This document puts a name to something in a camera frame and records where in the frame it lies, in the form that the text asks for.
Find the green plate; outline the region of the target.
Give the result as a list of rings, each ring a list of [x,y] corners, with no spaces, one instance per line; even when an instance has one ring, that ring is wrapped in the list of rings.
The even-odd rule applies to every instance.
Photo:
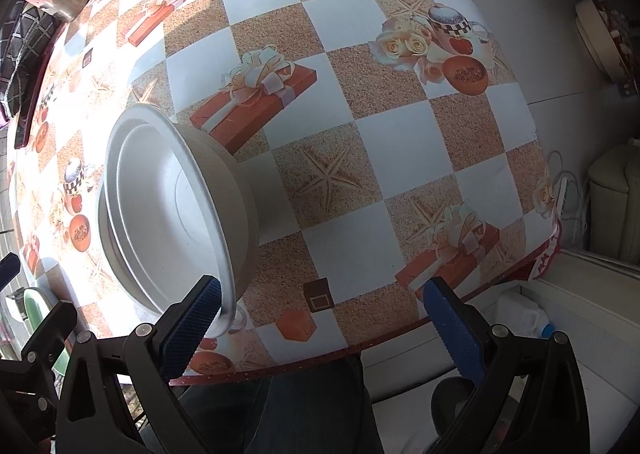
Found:
[[[23,302],[27,316],[27,322],[32,333],[35,333],[38,326],[49,315],[51,310],[60,302],[48,289],[37,287],[26,288],[23,293]],[[64,376],[70,362],[70,353],[64,347],[61,354],[53,364],[52,370],[55,374]]]

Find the white paper bowl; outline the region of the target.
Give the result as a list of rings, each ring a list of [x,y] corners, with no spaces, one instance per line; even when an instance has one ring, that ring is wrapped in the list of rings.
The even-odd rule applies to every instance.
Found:
[[[100,184],[98,197],[98,226],[103,253],[119,285],[137,302],[139,307],[144,307],[149,313],[159,317],[160,311],[138,286],[119,249],[107,209],[103,184]]]
[[[221,307],[207,333],[227,333],[258,247],[254,198],[227,149],[152,106],[134,105],[108,139],[103,192],[116,246],[151,307],[163,312],[213,276]]]

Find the white plastic jug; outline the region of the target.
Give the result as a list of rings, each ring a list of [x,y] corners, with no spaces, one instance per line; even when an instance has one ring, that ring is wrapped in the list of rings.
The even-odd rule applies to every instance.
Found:
[[[547,312],[515,290],[505,291],[498,297],[495,323],[521,337],[548,339],[555,332]]]

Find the black grid pattern bag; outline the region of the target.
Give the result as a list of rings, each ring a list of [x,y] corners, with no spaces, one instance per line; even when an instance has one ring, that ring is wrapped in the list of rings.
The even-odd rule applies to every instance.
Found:
[[[17,0],[1,28],[1,124],[30,101],[34,80],[60,21],[25,0]]]

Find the cream cushioned seat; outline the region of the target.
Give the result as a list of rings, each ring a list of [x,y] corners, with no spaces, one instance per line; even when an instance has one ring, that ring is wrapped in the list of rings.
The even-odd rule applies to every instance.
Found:
[[[589,249],[639,264],[639,147],[611,148],[588,169]]]

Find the patterned checkered tablecloth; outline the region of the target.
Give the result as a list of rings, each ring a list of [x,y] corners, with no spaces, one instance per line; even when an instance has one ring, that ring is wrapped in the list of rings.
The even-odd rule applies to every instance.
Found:
[[[154,106],[224,145],[258,214],[231,328],[186,380],[347,353],[483,290],[558,222],[523,93],[472,0],[89,0],[58,35],[9,200],[29,285],[98,336],[154,315],[99,235],[108,136]]]

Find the round cream floor tray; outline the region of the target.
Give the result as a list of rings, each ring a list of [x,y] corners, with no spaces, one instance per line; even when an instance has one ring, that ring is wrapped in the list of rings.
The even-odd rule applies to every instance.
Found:
[[[605,2],[581,0],[575,4],[575,24],[593,62],[613,83],[634,79],[628,22]]]

